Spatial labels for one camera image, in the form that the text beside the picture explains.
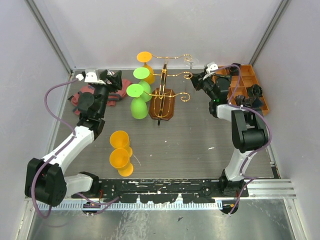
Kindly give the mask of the clear wine glass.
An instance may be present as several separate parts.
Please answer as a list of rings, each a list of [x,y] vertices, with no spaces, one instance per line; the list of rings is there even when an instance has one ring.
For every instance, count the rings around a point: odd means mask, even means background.
[[[184,58],[184,64],[189,67],[189,72],[192,72],[194,66],[196,66],[199,63],[199,60],[197,58],[193,57],[185,57]]]

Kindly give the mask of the green goblet front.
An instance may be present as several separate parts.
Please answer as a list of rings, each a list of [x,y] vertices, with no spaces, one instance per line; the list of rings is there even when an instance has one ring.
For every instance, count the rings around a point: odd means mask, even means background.
[[[133,76],[140,80],[139,84],[143,87],[143,93],[140,96],[145,102],[149,102],[152,98],[150,84],[146,81],[146,78],[150,75],[150,71],[145,67],[138,67],[133,71]]]

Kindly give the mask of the green goblet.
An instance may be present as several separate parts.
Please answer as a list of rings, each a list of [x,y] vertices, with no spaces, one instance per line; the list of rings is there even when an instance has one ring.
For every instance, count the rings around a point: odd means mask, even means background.
[[[143,86],[138,83],[131,84],[126,89],[126,93],[132,98],[130,104],[132,117],[138,120],[144,119],[148,114],[148,108],[146,102],[142,98],[144,93]]]
[[[143,93],[140,96],[145,102],[149,102],[152,98],[150,84],[146,81],[146,78],[150,75],[150,71],[145,67],[138,67],[133,71],[133,76],[140,80],[139,84],[143,87]]]

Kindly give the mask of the gold wine glass rack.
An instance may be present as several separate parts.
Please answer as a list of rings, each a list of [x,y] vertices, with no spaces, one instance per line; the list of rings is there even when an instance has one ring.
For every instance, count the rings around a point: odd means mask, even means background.
[[[180,75],[183,75],[183,78],[186,80],[190,80],[193,74],[191,73],[191,70],[189,71],[183,71],[178,74],[168,74],[168,63],[170,59],[180,59],[183,58],[185,62],[190,63],[193,57],[190,54],[183,54],[180,56],[156,56],[154,54],[151,54],[152,57],[157,58],[157,59],[164,59],[164,64],[161,69],[160,74],[153,73],[153,76],[160,76],[160,85],[159,85],[159,90],[155,90],[155,94],[153,93],[147,93],[149,96],[153,97],[153,112],[154,115],[157,118],[157,125],[160,126],[161,120],[163,120],[167,115],[170,113],[170,107],[168,107],[167,114],[164,115],[164,108],[165,108],[165,103],[166,99],[169,100],[169,105],[171,105],[171,99],[175,98],[176,96],[182,95],[180,97],[180,100],[182,102],[188,102],[190,100],[190,95],[186,92],[180,92],[180,93],[174,93],[172,94],[173,90],[170,90],[170,94],[167,94],[165,92],[166,89],[166,82],[167,82],[167,77],[178,77]],[[156,106],[156,99],[159,99],[159,108],[158,108],[158,113],[155,112],[155,106]]]

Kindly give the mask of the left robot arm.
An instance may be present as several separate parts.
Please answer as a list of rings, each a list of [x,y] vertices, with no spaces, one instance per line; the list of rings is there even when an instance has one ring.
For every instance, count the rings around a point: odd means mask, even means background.
[[[75,79],[84,81],[92,92],[79,93],[76,105],[79,121],[72,133],[52,152],[44,157],[32,158],[27,164],[24,193],[33,202],[39,201],[51,207],[58,206],[65,197],[84,193],[95,198],[100,193],[99,177],[80,172],[65,176],[75,158],[93,143],[103,131],[104,115],[109,95],[122,90],[122,71],[83,71]]]

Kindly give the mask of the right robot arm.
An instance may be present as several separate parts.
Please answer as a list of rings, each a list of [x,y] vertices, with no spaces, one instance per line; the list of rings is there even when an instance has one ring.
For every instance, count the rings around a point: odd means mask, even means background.
[[[228,103],[231,77],[218,75],[216,80],[202,72],[190,74],[195,90],[203,90],[209,97],[209,112],[213,117],[231,123],[231,140],[234,151],[217,184],[219,192],[231,197],[244,186],[245,173],[257,151],[269,141],[262,112]]]

